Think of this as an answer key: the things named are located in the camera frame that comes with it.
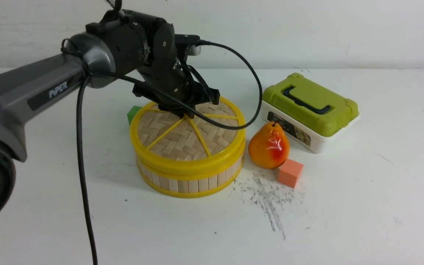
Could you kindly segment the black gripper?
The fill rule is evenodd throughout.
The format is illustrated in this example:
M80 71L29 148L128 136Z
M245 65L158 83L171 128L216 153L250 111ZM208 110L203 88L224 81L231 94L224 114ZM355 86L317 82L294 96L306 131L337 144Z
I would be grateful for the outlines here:
M186 109L173 99L193 109L214 109L219 104L219 91L210 88L187 64L188 57L178 57L173 25L160 25L153 35L148 62L138 69L144 82L134 85L133 94L157 103L160 111L179 119L184 117Z

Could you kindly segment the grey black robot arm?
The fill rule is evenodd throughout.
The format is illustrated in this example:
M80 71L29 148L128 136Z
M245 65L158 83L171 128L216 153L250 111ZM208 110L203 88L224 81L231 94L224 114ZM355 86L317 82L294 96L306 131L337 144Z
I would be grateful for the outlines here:
M196 35L177 35L163 18L109 10L64 40L60 54L0 74L0 210L14 188L14 161L27 159L25 125L84 83L104 88L137 70L144 80L134 85L134 95L160 110L193 117L183 104L219 104L219 91L187 72L187 57L199 54L199 42Z

